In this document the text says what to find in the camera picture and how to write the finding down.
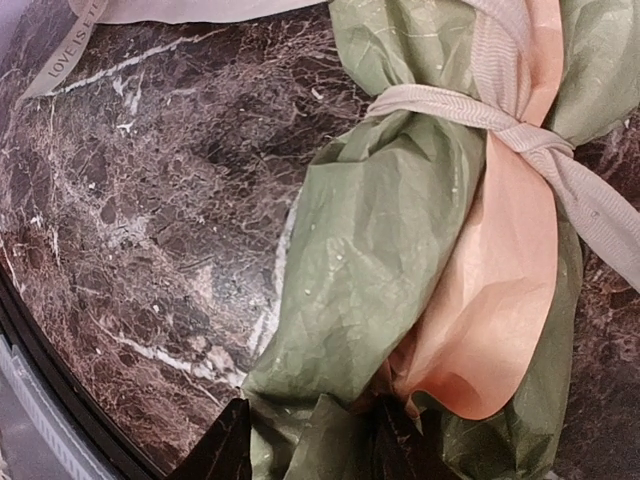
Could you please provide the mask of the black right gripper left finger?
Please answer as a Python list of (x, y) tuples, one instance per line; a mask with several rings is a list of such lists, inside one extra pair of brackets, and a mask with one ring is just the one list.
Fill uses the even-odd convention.
[(187, 457), (172, 480), (251, 480), (249, 402), (231, 400)]

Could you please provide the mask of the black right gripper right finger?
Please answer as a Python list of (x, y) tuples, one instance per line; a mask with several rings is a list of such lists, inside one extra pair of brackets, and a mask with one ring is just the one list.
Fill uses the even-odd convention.
[(420, 417), (422, 431), (394, 397), (376, 400), (372, 454), (374, 479), (450, 478), (440, 456), (441, 413), (427, 410)]

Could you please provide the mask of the flower bouquet green paper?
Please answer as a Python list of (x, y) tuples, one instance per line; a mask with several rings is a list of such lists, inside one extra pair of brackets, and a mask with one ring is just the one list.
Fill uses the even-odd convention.
[[(334, 1), (341, 62), (373, 103), (404, 84), (477, 100), (471, 2)], [(561, 54), (534, 63), (545, 75), (535, 112), (522, 94), (498, 102), (558, 134), (576, 161), (638, 104), (639, 5), (523, 2), (557, 9)], [(441, 413), (450, 478), (546, 478), (583, 247), (552, 186), (492, 133), (366, 113), (301, 188), (279, 325), (243, 384), (254, 477), (374, 479), (373, 410), (390, 396), (419, 431), (425, 411)]]

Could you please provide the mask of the beige ribbon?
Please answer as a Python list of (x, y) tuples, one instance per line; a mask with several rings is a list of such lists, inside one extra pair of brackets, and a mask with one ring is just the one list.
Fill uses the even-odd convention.
[[(23, 98), (48, 94), (73, 70), (87, 47), (93, 27), (157, 21), (168, 24), (233, 23), (305, 7), (303, 1), (73, 1), (77, 19)], [(553, 188), (570, 222), (589, 247), (633, 288), (639, 286), (639, 213), (600, 177), (573, 159), (570, 144), (558, 134), (498, 98), (524, 96), (527, 112), (542, 98), (533, 89), (545, 78), (540, 60), (559, 57), (562, 33), (557, 9), (540, 2), (473, 1), (476, 22), (471, 70), (477, 100), (443, 88), (404, 84), (386, 89), (368, 108), (370, 116), (396, 110), (435, 115), (485, 129), (524, 160)]]

